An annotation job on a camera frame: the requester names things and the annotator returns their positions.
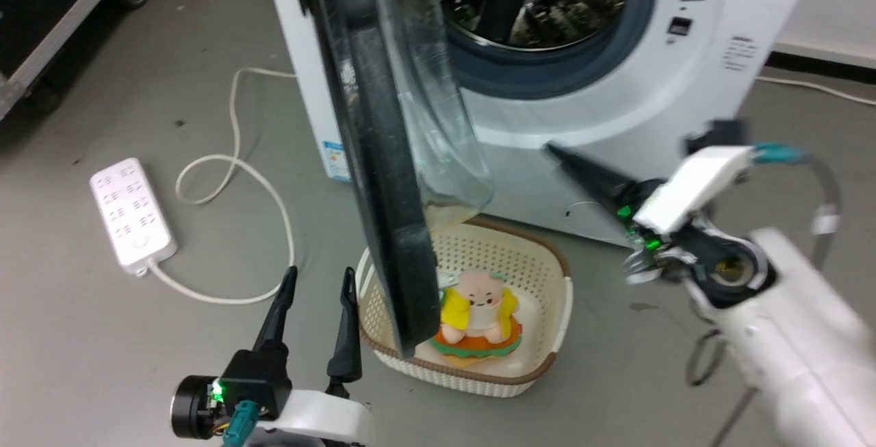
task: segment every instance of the plastic basket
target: plastic basket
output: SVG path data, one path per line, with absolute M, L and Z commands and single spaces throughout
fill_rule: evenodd
M 466 369 L 449 366 L 429 343 L 417 346 L 413 359 L 401 359 L 378 276 L 371 268 L 359 280 L 364 260 L 357 271 L 363 340 L 386 366 L 421 381 L 494 397 L 522 393 L 548 371 L 566 336 L 572 280 L 565 257 L 549 242 L 482 217 L 442 232 L 434 245 L 439 270 L 495 270 L 507 276 L 506 284 L 520 301 L 515 314 L 523 325 L 520 347 Z

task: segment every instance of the concrete floor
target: concrete floor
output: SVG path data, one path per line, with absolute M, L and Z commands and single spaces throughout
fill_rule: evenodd
M 172 192 L 189 161 L 231 151 L 234 70 L 291 70 L 272 1 L 152 0 L 116 22 L 105 35 L 82 38 L 98 42 L 96 53 L 56 113 L 0 123 L 3 445 L 197 444 L 172 436 L 172 391 L 185 375 L 222 372 L 235 350 L 251 345 L 265 313 L 266 304 L 206 305 L 152 276 L 125 275 L 88 191 L 96 170 L 125 157 L 143 161 L 181 247 L 164 267 L 191 287 L 246 296 L 271 288 L 285 269 L 276 207 L 248 176 L 238 175 L 206 207 L 182 205 Z M 800 77 L 876 98 L 856 83 Z M 323 175 L 294 83 L 245 78 L 238 113 L 247 159 L 293 216 L 301 273 L 287 322 L 288 370 L 295 387 L 322 389 L 342 270 L 363 248 L 359 215 L 350 187 Z M 876 244 L 876 110 L 758 84 L 743 114 L 755 138 L 792 142 L 833 164 L 847 216 L 826 273 L 876 323 L 869 260 Z M 208 164 L 189 192 L 210 191 L 222 172 Z M 818 200 L 804 170 L 764 169 L 723 199 L 717 222 L 739 233 L 777 225 L 807 250 Z M 374 405 L 379 444 L 709 442 L 743 385 L 726 366 L 705 387 L 685 387 L 682 367 L 704 331 L 687 297 L 677 289 L 628 287 L 620 248 L 544 235 L 569 255 L 576 282 L 569 335 L 550 372 L 522 396 L 496 400 L 410 379 L 366 351 L 364 379 L 351 390 Z M 726 446 L 773 444 L 769 425 L 749 411 Z

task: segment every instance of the white power strip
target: white power strip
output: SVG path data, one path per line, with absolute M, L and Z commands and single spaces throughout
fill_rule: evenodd
M 144 276 L 150 265 L 176 253 L 176 241 L 135 157 L 100 170 L 88 184 L 125 272 Z

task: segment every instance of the green led light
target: green led light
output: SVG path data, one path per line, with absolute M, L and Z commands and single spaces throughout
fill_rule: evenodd
M 220 384 L 219 381 L 213 382 L 213 390 L 210 392 L 210 395 L 213 396 L 213 400 L 217 400 L 219 403 L 224 403 L 222 400 L 222 384 Z

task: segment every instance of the cable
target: cable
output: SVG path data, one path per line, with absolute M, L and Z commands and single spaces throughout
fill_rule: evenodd
M 691 308 L 691 313 L 694 315 L 694 317 L 697 317 L 697 319 L 699 319 L 701 322 L 705 322 L 709 325 L 714 325 L 714 321 L 709 319 L 709 317 L 704 316 L 703 313 L 700 311 L 700 307 L 697 304 L 697 301 L 694 301 L 694 298 L 688 300 L 688 307 Z
M 837 91 L 834 88 L 828 88 L 828 86 L 822 86 L 814 82 L 806 82 L 805 80 L 769 78 L 766 76 L 757 76 L 757 80 L 763 82 L 772 82 L 775 84 L 786 84 L 789 86 L 802 86 L 802 88 L 817 89 L 818 91 L 828 92 L 828 94 L 832 94 L 835 97 L 843 98 L 844 100 L 854 101 L 854 103 L 876 106 L 876 100 L 867 100 L 866 98 L 853 97 L 851 94 L 845 94 L 845 92 Z
M 751 400 L 754 399 L 754 396 L 757 395 L 758 391 L 754 387 L 745 388 L 745 393 L 742 394 L 742 399 L 739 400 L 739 403 L 736 403 L 736 407 L 730 413 L 730 416 L 727 417 L 723 425 L 721 425 L 721 429 L 717 432 L 717 435 L 714 436 L 713 441 L 709 444 L 709 447 L 719 447 L 719 445 L 723 444 L 723 441 L 727 439 L 727 435 L 736 426 L 736 422 L 739 421 L 739 418 L 742 417 L 742 413 L 748 408 L 751 404 Z
M 703 373 L 697 375 L 697 364 L 700 361 L 700 357 L 703 356 L 703 350 L 705 350 L 706 344 L 714 338 L 717 338 L 718 341 L 717 344 L 714 345 L 714 352 L 709 361 L 709 365 L 706 366 Z M 701 335 L 701 337 L 697 339 L 691 357 L 688 358 L 688 365 L 684 367 L 684 379 L 689 387 L 700 387 L 700 385 L 705 384 L 711 379 L 714 372 L 716 372 L 717 368 L 723 363 L 723 354 L 725 353 L 726 348 L 727 343 L 721 339 L 721 332 L 718 329 L 711 329 L 711 331 Z
M 225 429 L 227 429 L 228 425 L 230 425 L 230 424 L 231 424 L 230 422 L 221 423 L 221 424 L 213 427 L 213 429 L 211 429 L 210 431 L 213 433 L 213 435 L 219 435 L 223 431 L 225 431 Z
M 291 73 L 281 73 L 277 71 L 270 71 L 267 69 L 259 69 L 257 67 L 244 67 L 238 69 L 237 72 L 234 73 L 234 79 L 231 80 L 231 96 L 229 97 L 229 116 L 231 117 L 231 129 L 234 133 L 234 155 L 228 156 L 227 154 L 209 154 L 204 157 L 200 157 L 199 159 L 194 160 L 189 163 L 181 172 L 179 172 L 179 176 L 176 178 L 176 198 L 178 198 L 182 203 L 187 204 L 206 204 L 212 201 L 216 195 L 219 195 L 222 192 L 222 189 L 228 185 L 228 182 L 231 181 L 231 175 L 234 173 L 234 169 L 236 166 L 239 166 L 241 169 L 245 170 L 245 172 L 250 173 L 260 184 L 262 184 L 265 189 L 268 191 L 268 194 L 271 194 L 276 206 L 279 208 L 279 213 L 283 217 L 283 228 L 285 230 L 285 241 L 289 247 L 289 266 L 293 266 L 295 263 L 295 244 L 294 238 L 292 236 L 292 224 L 289 222 L 289 215 L 287 211 L 285 211 L 285 204 L 283 203 L 283 199 L 281 195 L 276 192 L 276 189 L 273 188 L 271 182 L 268 181 L 264 176 L 259 173 L 258 170 L 254 169 L 250 166 L 249 163 L 240 159 L 240 125 L 238 125 L 237 121 L 237 107 L 235 106 L 235 102 L 237 101 L 237 85 L 240 81 L 240 76 L 243 73 L 256 73 L 257 75 L 267 75 L 267 76 L 275 76 L 282 78 L 291 78 L 294 79 L 295 75 Z M 229 164 L 228 172 L 225 173 L 225 178 L 220 182 L 219 187 L 216 188 L 211 194 L 207 195 L 204 198 L 191 200 L 185 197 L 182 194 L 182 179 L 183 177 L 195 166 L 198 164 L 206 163 L 207 161 L 227 161 Z M 197 301 L 203 301 L 204 303 L 215 303 L 217 305 L 249 305 L 251 303 L 259 303 L 259 301 L 267 300 L 267 298 L 271 298 L 276 292 L 279 291 L 279 288 L 283 284 L 280 282 L 276 287 L 272 288 L 271 291 L 260 294 L 259 296 L 254 296 L 251 298 L 219 298 L 215 296 L 209 296 L 206 294 L 198 293 L 191 288 L 187 288 L 184 285 L 179 284 L 179 282 L 175 281 L 173 278 L 168 276 L 162 269 L 159 268 L 157 263 L 151 261 L 149 264 L 150 269 L 155 273 L 155 276 L 160 279 L 160 281 L 164 282 L 168 287 L 175 289 L 179 293 L 185 294 L 189 298 L 194 298 Z
M 842 203 L 839 182 L 833 170 L 819 157 L 808 155 L 807 164 L 824 191 L 824 201 L 813 220 L 813 228 L 816 232 L 816 244 L 812 249 L 810 262 L 817 270 L 822 270 L 836 230 L 839 228 L 839 220 L 842 215 Z

